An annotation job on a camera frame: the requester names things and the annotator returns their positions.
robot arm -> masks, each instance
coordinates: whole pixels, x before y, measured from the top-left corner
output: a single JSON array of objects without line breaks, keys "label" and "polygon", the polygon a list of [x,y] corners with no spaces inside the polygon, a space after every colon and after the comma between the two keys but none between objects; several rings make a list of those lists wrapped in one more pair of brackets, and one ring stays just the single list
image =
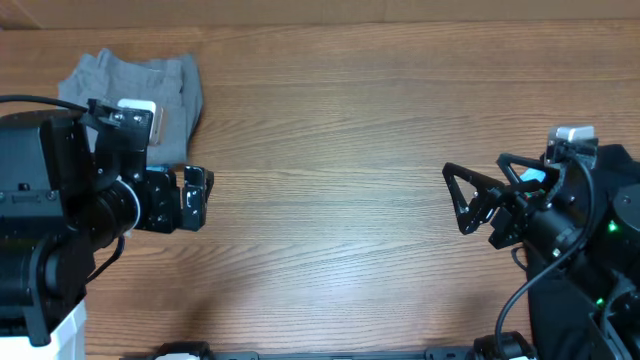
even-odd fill
[{"label": "robot arm", "polygon": [[[148,109],[0,97],[7,101],[68,108],[0,118],[0,337],[44,347],[82,305],[85,284],[120,256],[125,233],[205,224],[213,173],[185,166],[181,193],[173,171],[147,168],[159,133]],[[93,153],[86,127],[98,134]],[[116,252],[94,271],[93,253],[114,239]]]},{"label": "robot arm", "polygon": [[[491,221],[496,249],[522,242],[546,267],[509,299],[495,334],[474,346],[477,358],[531,357],[524,349],[505,351],[502,323],[520,296],[557,271],[597,309],[589,315],[594,359],[640,359],[640,164],[620,145],[598,146],[591,126],[552,129],[540,160],[503,154],[497,163],[508,185],[445,165],[460,231]],[[512,164],[535,169],[543,180],[523,180]],[[469,203],[457,179],[476,188]]]}]

gray cloth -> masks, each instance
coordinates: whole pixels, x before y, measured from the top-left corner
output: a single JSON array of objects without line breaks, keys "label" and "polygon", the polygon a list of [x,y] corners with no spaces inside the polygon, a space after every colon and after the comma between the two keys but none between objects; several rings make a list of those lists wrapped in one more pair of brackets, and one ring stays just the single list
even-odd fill
[{"label": "gray cloth", "polygon": [[[202,111],[198,66],[191,55],[133,64],[108,49],[97,58],[84,54],[71,76],[58,84],[58,98],[86,106],[90,98],[117,104],[122,98],[151,100],[165,110],[162,143],[147,149],[149,165],[187,161],[187,147]],[[92,147],[96,132],[88,129]]]}]

wooden table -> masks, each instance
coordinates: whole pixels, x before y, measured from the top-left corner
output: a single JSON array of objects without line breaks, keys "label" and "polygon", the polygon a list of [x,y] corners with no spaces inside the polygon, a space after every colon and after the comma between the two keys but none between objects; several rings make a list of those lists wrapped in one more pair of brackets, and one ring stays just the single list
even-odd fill
[{"label": "wooden table", "polygon": [[[196,55],[190,158],[216,184],[200,232],[137,232],[89,286],[90,359],[470,344],[524,274],[490,227],[458,232],[444,163],[497,176],[560,123],[640,156],[637,21],[4,32],[0,93],[55,97],[103,47]],[[530,337],[526,299],[505,329]]]}]

cable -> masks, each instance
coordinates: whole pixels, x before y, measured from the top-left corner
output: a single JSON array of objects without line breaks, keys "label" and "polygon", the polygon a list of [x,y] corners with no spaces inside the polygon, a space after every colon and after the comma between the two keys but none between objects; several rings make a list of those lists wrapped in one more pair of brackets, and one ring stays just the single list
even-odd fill
[{"label": "cable", "polygon": [[587,169],[587,167],[583,163],[581,163],[577,157],[572,156],[571,160],[573,160],[573,162],[575,162],[576,165],[578,165],[578,168],[580,169],[582,176],[587,182],[587,187],[589,190],[588,191],[589,207],[587,210],[588,212],[587,212],[587,218],[585,221],[584,228],[580,233],[580,235],[578,236],[578,239],[576,239],[576,241],[571,245],[571,247],[564,254],[562,254],[556,261],[554,261],[549,266],[547,266],[544,270],[542,270],[533,279],[527,281],[524,285],[522,285],[520,289],[518,289],[518,291],[516,291],[513,295],[511,295],[511,298],[509,298],[507,303],[502,308],[502,311],[500,311],[500,315],[498,316],[498,320],[496,321],[494,336],[496,338],[496,347],[498,349],[498,355],[502,359],[508,360],[506,354],[504,353],[504,346],[502,345],[501,335],[502,335],[502,325],[504,324],[504,320],[506,319],[507,314],[509,313],[509,310],[511,310],[511,308],[513,307],[513,305],[515,305],[518,299],[520,299],[520,297],[522,297],[522,295],[524,295],[527,292],[527,290],[529,290],[537,281],[539,281],[545,275],[547,275],[548,273],[556,269],[566,259],[568,259],[571,255],[573,255],[573,253],[575,253],[589,239],[589,233],[591,232],[591,227],[593,227],[593,219],[595,218],[595,207],[596,207],[595,206],[595,202],[596,202],[595,186],[593,185],[593,178],[591,177],[591,173],[589,172],[589,169]]},{"label": "cable", "polygon": [[522,263],[522,261],[520,261],[520,259],[518,259],[518,250],[520,249],[524,249],[524,246],[518,246],[511,249],[511,257],[513,258],[513,262],[515,262],[520,269],[527,271],[527,267]]},{"label": "cable", "polygon": [[42,97],[42,96],[32,96],[32,95],[0,95],[0,104],[1,103],[6,103],[6,102],[34,102],[34,103],[38,103],[38,104],[47,104],[47,105],[54,105],[54,106],[60,106],[63,108],[67,108],[70,110],[79,110],[82,112],[86,112],[87,108],[80,106],[80,105],[76,105],[74,103],[70,103],[67,101],[62,101],[62,100],[58,100],[58,99],[52,99],[52,98],[47,98],[47,97]]},{"label": "cable", "polygon": [[91,275],[89,275],[85,284],[90,283],[95,278],[97,278],[98,275],[102,274],[102,272],[105,271],[109,267],[109,265],[113,264],[116,260],[120,258],[120,255],[122,255],[123,252],[124,252],[124,235],[120,235],[120,237],[118,238],[118,244],[116,245],[116,250],[113,252],[111,257],[104,262],[104,264],[100,265],[100,267],[96,269],[96,271],[94,271],[93,273],[91,273]]}]

green light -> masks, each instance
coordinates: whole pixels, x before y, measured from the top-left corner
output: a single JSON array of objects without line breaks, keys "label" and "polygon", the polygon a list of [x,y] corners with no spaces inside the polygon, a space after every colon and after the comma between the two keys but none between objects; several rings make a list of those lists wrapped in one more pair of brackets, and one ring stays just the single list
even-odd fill
[{"label": "green light", "polygon": [[609,223],[609,232],[618,231],[618,224],[616,224],[613,220]]}]

